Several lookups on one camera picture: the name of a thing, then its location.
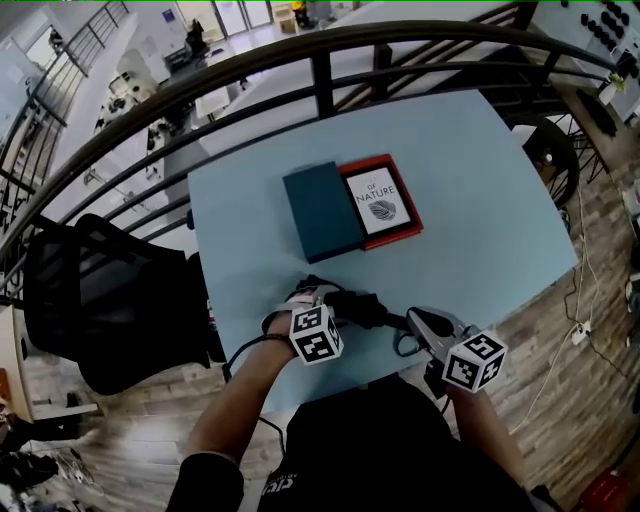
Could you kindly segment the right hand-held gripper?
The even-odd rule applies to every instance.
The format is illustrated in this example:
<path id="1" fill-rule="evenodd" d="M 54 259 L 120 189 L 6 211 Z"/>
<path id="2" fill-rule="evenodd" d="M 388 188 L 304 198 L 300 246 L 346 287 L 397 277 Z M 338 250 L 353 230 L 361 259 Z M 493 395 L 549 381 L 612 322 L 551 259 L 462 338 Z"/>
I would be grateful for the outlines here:
<path id="1" fill-rule="evenodd" d="M 507 353 L 506 344 L 494 329 L 474 334 L 474 326 L 455 315 L 427 306 L 407 311 L 414 338 L 432 359 L 424 380 L 436 399 L 451 385 L 476 394 L 499 375 Z"/>

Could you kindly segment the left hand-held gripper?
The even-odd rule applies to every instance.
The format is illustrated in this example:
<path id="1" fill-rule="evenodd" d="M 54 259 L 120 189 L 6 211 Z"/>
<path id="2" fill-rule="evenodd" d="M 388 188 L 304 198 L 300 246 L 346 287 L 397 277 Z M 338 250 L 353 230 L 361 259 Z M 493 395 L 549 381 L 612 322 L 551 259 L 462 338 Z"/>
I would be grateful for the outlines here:
<path id="1" fill-rule="evenodd" d="M 324 295 L 318 288 L 298 290 L 286 299 L 292 307 L 290 341 L 305 365 L 341 356 L 344 343 Z"/>

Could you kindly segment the person's left forearm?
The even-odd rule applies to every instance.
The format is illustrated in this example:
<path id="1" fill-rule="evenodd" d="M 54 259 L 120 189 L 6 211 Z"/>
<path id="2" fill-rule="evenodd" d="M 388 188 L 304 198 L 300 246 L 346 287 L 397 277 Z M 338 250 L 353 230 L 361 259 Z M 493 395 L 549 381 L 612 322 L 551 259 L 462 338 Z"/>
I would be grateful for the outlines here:
<path id="1" fill-rule="evenodd" d="M 294 357 L 293 349 L 280 339 L 271 337 L 258 343 L 198 418 L 186 454 L 213 453 L 238 464 L 270 389 Z"/>

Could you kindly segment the person's right forearm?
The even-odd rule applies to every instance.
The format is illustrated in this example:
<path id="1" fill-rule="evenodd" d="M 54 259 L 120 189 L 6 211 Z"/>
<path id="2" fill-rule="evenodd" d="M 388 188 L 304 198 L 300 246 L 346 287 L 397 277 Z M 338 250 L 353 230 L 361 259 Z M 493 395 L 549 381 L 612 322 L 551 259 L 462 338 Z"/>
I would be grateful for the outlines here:
<path id="1" fill-rule="evenodd" d="M 488 394 L 484 390 L 471 393 L 454 385 L 447 385 L 446 393 L 454 406 L 461 441 L 484 453 L 523 486 L 522 452 Z"/>

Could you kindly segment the person's left hand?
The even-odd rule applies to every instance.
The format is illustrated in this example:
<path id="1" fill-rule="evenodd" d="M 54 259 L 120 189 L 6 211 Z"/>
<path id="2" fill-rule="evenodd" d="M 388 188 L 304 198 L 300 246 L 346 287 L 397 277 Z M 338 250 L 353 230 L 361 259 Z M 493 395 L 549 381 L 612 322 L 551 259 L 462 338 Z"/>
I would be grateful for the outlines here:
<path id="1" fill-rule="evenodd" d="M 271 314 L 265 319 L 263 334 L 260 336 L 260 340 L 276 340 L 290 343 L 291 319 L 292 314 L 288 310 Z"/>

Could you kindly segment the dark teal box lid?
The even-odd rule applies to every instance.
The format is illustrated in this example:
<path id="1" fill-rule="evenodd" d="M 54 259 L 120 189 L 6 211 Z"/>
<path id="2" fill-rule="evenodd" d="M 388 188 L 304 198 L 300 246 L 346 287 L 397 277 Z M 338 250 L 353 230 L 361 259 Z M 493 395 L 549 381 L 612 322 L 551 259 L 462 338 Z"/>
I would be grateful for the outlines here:
<path id="1" fill-rule="evenodd" d="M 364 234 L 334 162 L 283 177 L 304 256 L 314 264 L 364 245 Z"/>

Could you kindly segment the light blue table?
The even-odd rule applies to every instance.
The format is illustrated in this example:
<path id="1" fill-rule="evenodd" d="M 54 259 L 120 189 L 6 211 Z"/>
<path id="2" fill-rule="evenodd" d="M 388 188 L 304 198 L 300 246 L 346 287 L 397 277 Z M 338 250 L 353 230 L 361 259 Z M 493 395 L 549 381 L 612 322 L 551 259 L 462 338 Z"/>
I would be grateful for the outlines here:
<path id="1" fill-rule="evenodd" d="M 284 177 L 381 154 L 396 164 L 422 232 L 309 264 Z M 236 362 L 263 318 L 308 275 L 374 293 L 396 314 L 431 306 L 485 328 L 577 261 L 537 171 L 476 91 L 312 122 L 202 165 L 188 185 L 213 316 Z"/>

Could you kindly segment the person's black shirt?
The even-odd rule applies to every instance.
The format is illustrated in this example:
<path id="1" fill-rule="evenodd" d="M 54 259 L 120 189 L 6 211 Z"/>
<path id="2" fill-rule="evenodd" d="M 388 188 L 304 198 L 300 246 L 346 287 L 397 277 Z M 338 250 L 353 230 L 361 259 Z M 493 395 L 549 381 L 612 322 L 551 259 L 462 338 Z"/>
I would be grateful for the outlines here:
<path id="1" fill-rule="evenodd" d="M 240 462 L 186 456 L 166 512 L 237 512 Z M 257 512 L 552 512 L 390 376 L 301 405 Z"/>

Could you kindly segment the black mesh office chair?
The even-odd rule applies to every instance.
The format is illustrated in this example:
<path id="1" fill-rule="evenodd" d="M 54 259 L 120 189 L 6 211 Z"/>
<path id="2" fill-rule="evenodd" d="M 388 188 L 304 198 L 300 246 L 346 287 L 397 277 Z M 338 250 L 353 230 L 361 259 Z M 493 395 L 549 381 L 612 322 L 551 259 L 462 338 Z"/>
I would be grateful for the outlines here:
<path id="1" fill-rule="evenodd" d="M 198 254 L 86 214 L 37 234 L 24 271 L 30 342 L 76 363 L 100 395 L 177 366 L 226 361 Z"/>

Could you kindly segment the dark metal railing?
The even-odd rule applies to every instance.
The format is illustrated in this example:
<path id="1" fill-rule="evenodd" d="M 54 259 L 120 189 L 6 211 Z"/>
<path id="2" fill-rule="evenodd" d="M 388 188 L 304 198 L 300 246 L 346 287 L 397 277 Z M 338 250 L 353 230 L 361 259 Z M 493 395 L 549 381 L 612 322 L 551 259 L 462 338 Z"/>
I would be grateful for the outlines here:
<path id="1" fill-rule="evenodd" d="M 371 47 L 374 51 L 380 52 L 386 45 L 401 42 L 417 42 L 420 46 L 399 61 L 375 66 L 368 72 L 339 78 L 332 74 L 331 57 L 336 52 L 364 47 Z M 397 21 L 343 27 L 306 35 L 301 45 L 297 45 L 293 40 L 283 40 L 231 57 L 169 87 L 113 121 L 83 145 L 64 164 L 60 172 L 35 193 L 34 198 L 27 203 L 24 211 L 10 225 L 0 241 L 0 264 L 12 265 L 0 280 L 0 305 L 11 305 L 20 301 L 22 289 L 13 287 L 11 282 L 15 275 L 24 270 L 25 231 L 29 228 L 46 229 L 52 224 L 43 217 L 44 209 L 109 152 L 171 111 L 193 103 L 235 80 L 259 72 L 297 62 L 304 62 L 310 66 L 310 85 L 280 93 L 237 112 L 228 113 L 201 128 L 176 137 L 108 180 L 65 214 L 60 221 L 61 224 L 68 224 L 124 181 L 205 136 L 308 98 L 315 102 L 316 113 L 310 117 L 311 122 L 335 117 L 347 110 L 342 102 L 336 101 L 333 97 L 335 91 L 343 88 L 349 89 L 353 94 L 370 90 L 367 106 L 391 102 L 395 94 L 389 87 L 392 83 L 405 86 L 431 73 L 483 67 L 481 61 L 461 61 L 458 58 L 460 54 L 483 43 L 505 44 L 547 52 L 545 62 L 532 67 L 540 82 L 546 81 L 552 74 L 571 72 L 569 69 L 558 67 L 557 63 L 563 56 L 607 70 L 608 74 L 604 79 L 608 83 L 617 84 L 621 76 L 619 65 L 547 36 L 494 24 L 441 20 Z"/>

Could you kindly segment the red box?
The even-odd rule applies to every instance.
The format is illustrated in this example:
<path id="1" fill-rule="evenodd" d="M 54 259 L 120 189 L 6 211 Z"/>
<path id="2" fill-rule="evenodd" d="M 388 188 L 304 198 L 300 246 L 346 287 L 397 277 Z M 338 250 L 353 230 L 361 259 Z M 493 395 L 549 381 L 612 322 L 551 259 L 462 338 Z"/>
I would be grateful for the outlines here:
<path id="1" fill-rule="evenodd" d="M 580 505 L 584 512 L 625 512 L 629 495 L 629 480 L 617 470 L 606 470 L 582 492 Z"/>

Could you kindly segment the wooden side table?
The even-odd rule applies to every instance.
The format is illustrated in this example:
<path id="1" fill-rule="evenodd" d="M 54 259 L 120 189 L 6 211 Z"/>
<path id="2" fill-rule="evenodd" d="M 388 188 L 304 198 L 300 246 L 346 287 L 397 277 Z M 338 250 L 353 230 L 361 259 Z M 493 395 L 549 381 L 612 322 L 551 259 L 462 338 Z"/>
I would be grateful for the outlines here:
<path id="1" fill-rule="evenodd" d="M 630 161 L 640 159 L 640 131 L 636 132 L 625 125 L 612 106 L 605 106 L 604 109 L 615 124 L 615 136 L 606 135 L 597 126 L 579 99 L 576 87 L 568 84 L 554 84 L 554 87 L 609 171 L 616 171 Z"/>

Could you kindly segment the black bag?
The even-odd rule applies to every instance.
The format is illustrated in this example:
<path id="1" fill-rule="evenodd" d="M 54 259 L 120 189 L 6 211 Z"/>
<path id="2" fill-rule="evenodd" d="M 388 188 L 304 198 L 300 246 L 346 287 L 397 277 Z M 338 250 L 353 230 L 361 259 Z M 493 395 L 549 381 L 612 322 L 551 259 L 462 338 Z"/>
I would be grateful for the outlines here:
<path id="1" fill-rule="evenodd" d="M 617 134 L 616 123 L 606 108 L 584 90 L 577 89 L 576 95 L 599 130 L 610 138 L 614 138 Z"/>

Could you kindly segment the glass entrance door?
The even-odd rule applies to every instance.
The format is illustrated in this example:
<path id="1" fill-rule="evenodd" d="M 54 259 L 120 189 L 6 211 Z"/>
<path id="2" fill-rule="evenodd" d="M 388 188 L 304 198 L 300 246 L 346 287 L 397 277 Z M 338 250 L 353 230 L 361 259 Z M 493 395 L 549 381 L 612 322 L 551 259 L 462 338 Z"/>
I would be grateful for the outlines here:
<path id="1" fill-rule="evenodd" d="M 212 2 L 226 38 L 273 23 L 269 0 L 214 0 Z"/>

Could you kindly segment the dark balcony railing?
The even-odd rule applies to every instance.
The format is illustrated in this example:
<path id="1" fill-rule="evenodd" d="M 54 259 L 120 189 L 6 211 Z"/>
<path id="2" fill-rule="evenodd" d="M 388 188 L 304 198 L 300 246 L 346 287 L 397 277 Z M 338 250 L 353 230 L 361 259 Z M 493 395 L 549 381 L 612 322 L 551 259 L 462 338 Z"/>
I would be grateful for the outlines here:
<path id="1" fill-rule="evenodd" d="M 36 125 L 56 129 L 66 125 L 79 86 L 128 16 L 124 2 L 112 1 L 103 4 L 69 40 L 53 25 L 46 26 L 26 52 L 40 71 L 27 85 L 29 113 Z"/>

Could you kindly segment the group of black wall-hung objects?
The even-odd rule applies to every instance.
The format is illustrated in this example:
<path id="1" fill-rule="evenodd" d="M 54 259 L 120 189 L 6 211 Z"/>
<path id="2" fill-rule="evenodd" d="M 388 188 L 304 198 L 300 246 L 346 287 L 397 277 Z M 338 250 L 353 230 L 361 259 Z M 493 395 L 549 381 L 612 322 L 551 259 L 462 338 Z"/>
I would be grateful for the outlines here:
<path id="1" fill-rule="evenodd" d="M 580 13 L 579 20 L 609 52 L 620 46 L 631 28 L 630 15 L 615 0 L 598 0 L 595 9 Z"/>

